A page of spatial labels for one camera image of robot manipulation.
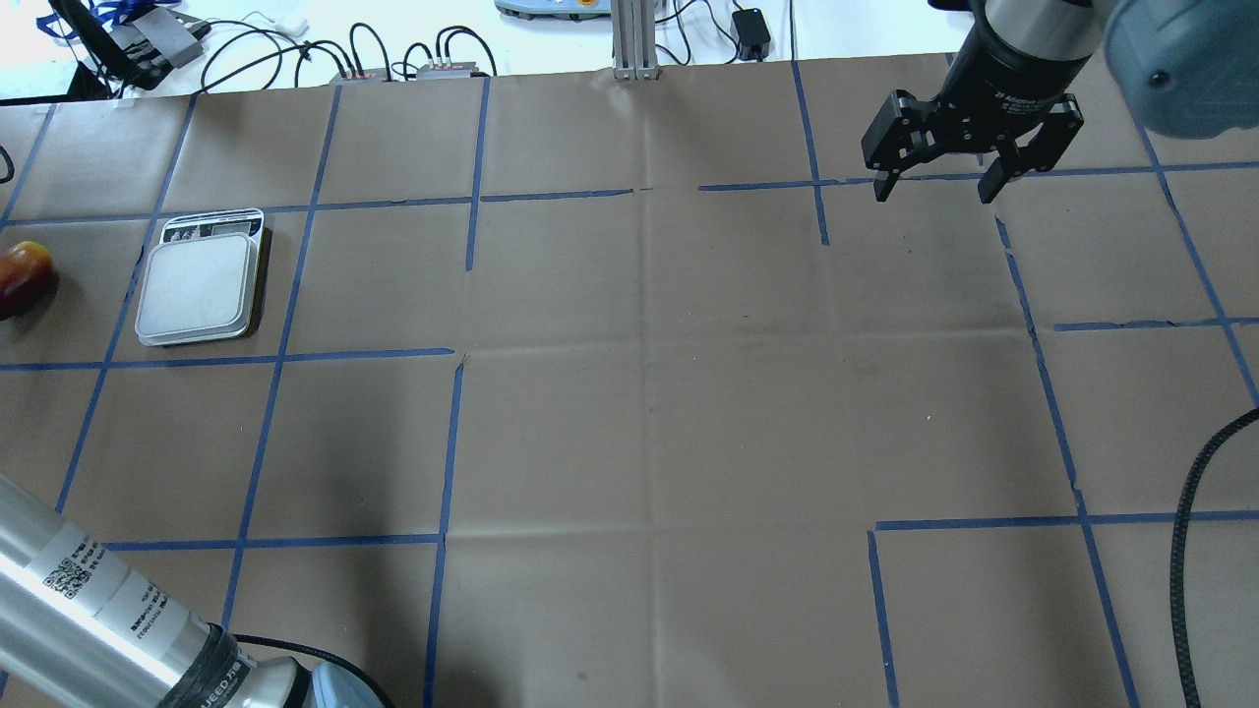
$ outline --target white label sticker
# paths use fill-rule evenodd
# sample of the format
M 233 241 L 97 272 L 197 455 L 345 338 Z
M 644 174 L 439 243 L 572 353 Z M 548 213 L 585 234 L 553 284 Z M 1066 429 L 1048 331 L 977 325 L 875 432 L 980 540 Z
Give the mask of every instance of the white label sticker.
M 26 563 L 26 572 L 154 658 L 175 644 L 190 617 L 186 607 L 69 522 Z

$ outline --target metal post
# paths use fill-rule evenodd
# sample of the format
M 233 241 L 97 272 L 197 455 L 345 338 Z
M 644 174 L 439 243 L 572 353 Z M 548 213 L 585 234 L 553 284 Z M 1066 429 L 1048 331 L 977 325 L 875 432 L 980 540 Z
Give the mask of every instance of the metal post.
M 655 0 L 612 0 L 612 74 L 618 79 L 660 76 Z

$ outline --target apple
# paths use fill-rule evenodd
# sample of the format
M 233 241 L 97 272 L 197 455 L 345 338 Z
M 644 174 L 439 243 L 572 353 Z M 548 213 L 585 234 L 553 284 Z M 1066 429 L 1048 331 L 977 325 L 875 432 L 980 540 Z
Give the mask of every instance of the apple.
M 53 257 L 33 241 L 0 254 L 0 320 L 23 312 L 53 285 Z

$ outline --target black power adapter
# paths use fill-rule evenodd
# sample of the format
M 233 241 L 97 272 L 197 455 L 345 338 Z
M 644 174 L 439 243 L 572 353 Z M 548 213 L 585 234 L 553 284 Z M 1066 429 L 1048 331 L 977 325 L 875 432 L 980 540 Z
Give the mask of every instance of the black power adapter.
M 739 43 L 739 59 L 762 62 L 769 57 L 769 28 L 759 8 L 735 10 L 730 15 L 730 34 Z

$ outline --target qr code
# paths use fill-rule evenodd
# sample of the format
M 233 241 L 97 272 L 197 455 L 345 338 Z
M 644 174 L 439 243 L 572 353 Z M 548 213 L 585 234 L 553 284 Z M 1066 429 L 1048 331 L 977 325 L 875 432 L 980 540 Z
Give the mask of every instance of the qr code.
M 87 581 L 92 580 L 92 572 L 81 568 L 69 558 L 64 558 L 57 569 L 44 578 L 44 587 L 53 592 L 62 593 L 65 600 L 74 600 L 78 591 L 83 590 Z

